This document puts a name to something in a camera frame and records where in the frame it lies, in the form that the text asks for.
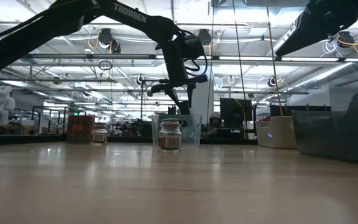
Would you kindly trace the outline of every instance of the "glass jar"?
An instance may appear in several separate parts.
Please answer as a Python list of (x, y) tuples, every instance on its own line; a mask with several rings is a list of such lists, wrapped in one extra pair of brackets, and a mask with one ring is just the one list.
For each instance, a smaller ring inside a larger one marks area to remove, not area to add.
[(163, 119), (158, 144), (162, 151), (178, 152), (181, 146), (180, 123), (176, 118)]

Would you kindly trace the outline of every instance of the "white robot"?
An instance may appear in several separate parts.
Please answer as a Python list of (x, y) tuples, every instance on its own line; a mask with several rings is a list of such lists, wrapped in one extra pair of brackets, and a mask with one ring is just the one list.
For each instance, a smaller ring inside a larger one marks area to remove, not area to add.
[(15, 109), (15, 99), (11, 97), (12, 87), (0, 86), (0, 124), (8, 124), (9, 112)]

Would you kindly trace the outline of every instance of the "ceiling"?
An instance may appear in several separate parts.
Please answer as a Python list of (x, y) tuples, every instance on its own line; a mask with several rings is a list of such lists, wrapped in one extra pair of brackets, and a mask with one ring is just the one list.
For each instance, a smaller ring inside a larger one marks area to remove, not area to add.
[[(47, 9), (54, 0), (0, 0), (0, 32), (24, 22)], [(233, 12), (232, 1), (222, 0), (126, 0), (124, 3), (130, 7), (138, 8), (140, 11), (149, 15), (164, 16), (173, 19), (181, 28), (193, 33), (198, 33), (199, 29), (208, 29), (213, 38), (213, 46), (211, 49), (205, 47), (206, 55), (220, 56), (264, 56), (271, 57), (270, 50), (270, 32), (267, 27), (268, 17), (266, 7), (263, 1), (247, 1), (245, 5), (243, 0), (236, 0), (236, 13)], [(294, 21), (303, 10), (307, 0), (280, 0), (274, 1), (269, 7), (270, 21), (272, 24), (271, 36), (274, 49), (287, 38), (287, 34), (293, 29)], [(91, 24), (84, 26), (78, 32), (67, 35), (65, 37), (56, 37), (46, 44), (40, 46), (33, 53), (36, 54), (56, 54), (56, 58), (61, 54), (108, 54), (109, 50), (96, 45), (96, 38), (101, 28), (111, 28), (113, 36), (119, 41), (122, 54), (147, 54), (162, 55), (160, 50), (155, 50), (156, 43), (152, 42), (142, 32), (135, 30), (129, 26), (122, 25), (107, 17), (99, 17)], [(348, 29), (351, 35), (358, 42), (358, 21)], [(289, 57), (357, 57), (353, 48), (342, 49), (327, 45), (327, 42), (319, 42), (297, 52)], [(168, 78), (167, 70), (163, 60), (131, 60), (114, 59), (109, 60), (113, 64), (113, 69), (102, 71), (97, 64), (100, 60), (75, 60), (64, 59), (66, 63), (75, 62), (79, 65), (75, 66), (32, 66), (32, 74), (39, 72), (37, 78), (53, 78), (60, 77), (62, 79), (95, 79), (97, 78), (113, 78), (118, 83), (85, 83), (82, 87), (91, 91), (92, 88), (104, 90), (136, 90), (136, 78), (142, 74), (148, 79)], [(37, 62), (58, 63), (58, 60), (37, 59)], [(244, 76), (244, 88), (248, 91), (266, 90), (267, 80), (274, 75), (272, 64), (260, 63), (255, 61), (252, 63), (242, 64), (239, 66), (238, 61), (230, 63), (221, 62), (214, 63), (213, 74), (215, 77), (216, 90), (234, 90), (242, 89), (241, 74)], [(299, 63), (283, 63), (277, 65), (277, 78), (282, 80), (280, 86), (290, 85), (302, 77), (319, 70), (320, 63), (308, 63), (307, 65)], [(10, 72), (0, 73), (0, 78), (29, 78), (30, 66), (13, 65), (8, 68)], [(35, 88), (72, 88), (75, 90), (74, 83), (62, 82), (54, 85), (51, 82), (27, 82), (26, 85)], [(48, 96), (55, 95), (73, 95), (76, 100), (81, 100), (79, 93), (59, 92), (59, 91), (43, 91)], [(113, 101), (134, 101), (133, 95), (127, 93), (102, 93)], [(216, 94), (215, 99), (225, 96), (225, 94)], [(153, 99), (166, 99), (163, 94), (155, 95)]]

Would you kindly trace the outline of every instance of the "table surface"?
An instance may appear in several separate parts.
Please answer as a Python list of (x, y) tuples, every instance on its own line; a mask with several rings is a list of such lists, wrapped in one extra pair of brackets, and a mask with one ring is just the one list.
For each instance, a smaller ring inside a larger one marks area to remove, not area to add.
[(358, 164), (257, 146), (0, 146), (0, 223), (358, 223)]

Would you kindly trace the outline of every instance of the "transparent bin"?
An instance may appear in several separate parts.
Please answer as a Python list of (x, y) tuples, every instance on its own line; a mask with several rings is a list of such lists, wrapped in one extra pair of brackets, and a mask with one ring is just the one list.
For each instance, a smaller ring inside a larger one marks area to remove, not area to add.
[(181, 143), (188, 146), (199, 146), (201, 137), (202, 117), (192, 118), (190, 115), (168, 115), (159, 114), (152, 116), (153, 146), (158, 147), (158, 134), (161, 130), (160, 124), (163, 119), (176, 118), (181, 124)]

